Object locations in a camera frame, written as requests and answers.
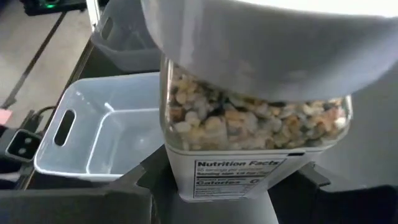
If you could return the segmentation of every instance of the nutrition facts label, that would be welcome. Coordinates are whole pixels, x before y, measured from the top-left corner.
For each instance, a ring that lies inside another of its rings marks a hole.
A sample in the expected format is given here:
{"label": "nutrition facts label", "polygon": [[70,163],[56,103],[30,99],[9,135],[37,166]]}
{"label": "nutrition facts label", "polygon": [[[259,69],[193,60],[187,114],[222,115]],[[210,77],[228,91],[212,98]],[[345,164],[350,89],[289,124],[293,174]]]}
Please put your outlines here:
{"label": "nutrition facts label", "polygon": [[285,159],[197,160],[194,197],[243,196]]}

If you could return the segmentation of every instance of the food pieces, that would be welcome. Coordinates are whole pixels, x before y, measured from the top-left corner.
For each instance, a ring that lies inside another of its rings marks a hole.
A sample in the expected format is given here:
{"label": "food pieces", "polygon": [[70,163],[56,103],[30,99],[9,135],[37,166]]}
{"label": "food pieces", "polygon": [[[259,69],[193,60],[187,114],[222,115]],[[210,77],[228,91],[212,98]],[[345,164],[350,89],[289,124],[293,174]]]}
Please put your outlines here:
{"label": "food pieces", "polygon": [[169,75],[166,118],[184,150],[320,147],[348,127],[343,98],[268,102],[224,91],[178,67]]}

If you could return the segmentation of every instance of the floor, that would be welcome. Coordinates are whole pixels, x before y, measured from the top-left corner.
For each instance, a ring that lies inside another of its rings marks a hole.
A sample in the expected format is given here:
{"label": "floor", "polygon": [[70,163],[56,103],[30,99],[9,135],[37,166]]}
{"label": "floor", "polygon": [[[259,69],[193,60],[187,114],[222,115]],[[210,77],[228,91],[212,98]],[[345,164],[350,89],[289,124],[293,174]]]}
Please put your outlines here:
{"label": "floor", "polygon": [[[0,105],[9,96],[60,15],[29,17],[18,0],[10,0],[0,11]],[[90,34],[87,12],[67,12],[16,95],[16,103],[9,108],[12,116],[7,126],[19,127],[29,110],[37,111],[57,102]]]}

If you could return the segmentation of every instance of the black plastic base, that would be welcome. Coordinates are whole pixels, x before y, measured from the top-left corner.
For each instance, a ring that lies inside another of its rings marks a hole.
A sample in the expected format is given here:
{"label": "black plastic base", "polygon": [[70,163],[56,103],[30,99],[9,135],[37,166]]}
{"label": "black plastic base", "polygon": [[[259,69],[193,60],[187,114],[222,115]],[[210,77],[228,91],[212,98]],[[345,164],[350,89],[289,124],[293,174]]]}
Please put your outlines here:
{"label": "black plastic base", "polygon": [[[109,0],[100,0],[99,5],[105,6]],[[41,4],[39,0],[21,0],[24,3],[25,13],[28,16],[37,16],[42,14],[50,14],[55,12],[66,12],[71,10],[85,10],[85,0],[61,0],[54,7]]]}

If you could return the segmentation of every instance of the handle cutout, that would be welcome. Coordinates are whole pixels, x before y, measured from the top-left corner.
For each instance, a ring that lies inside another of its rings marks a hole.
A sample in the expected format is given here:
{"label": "handle cutout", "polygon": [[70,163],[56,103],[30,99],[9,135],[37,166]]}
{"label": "handle cutout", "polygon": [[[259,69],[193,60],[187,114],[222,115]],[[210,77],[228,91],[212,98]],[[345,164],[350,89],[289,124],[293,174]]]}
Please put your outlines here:
{"label": "handle cutout", "polygon": [[75,121],[75,112],[72,110],[67,110],[63,115],[60,126],[58,127],[57,133],[54,137],[54,142],[58,146],[63,146],[67,141],[70,129],[73,122]]}
{"label": "handle cutout", "polygon": [[101,37],[104,40],[107,40],[109,35],[111,34],[113,28],[113,20],[112,18],[107,18],[103,29],[101,30]]}

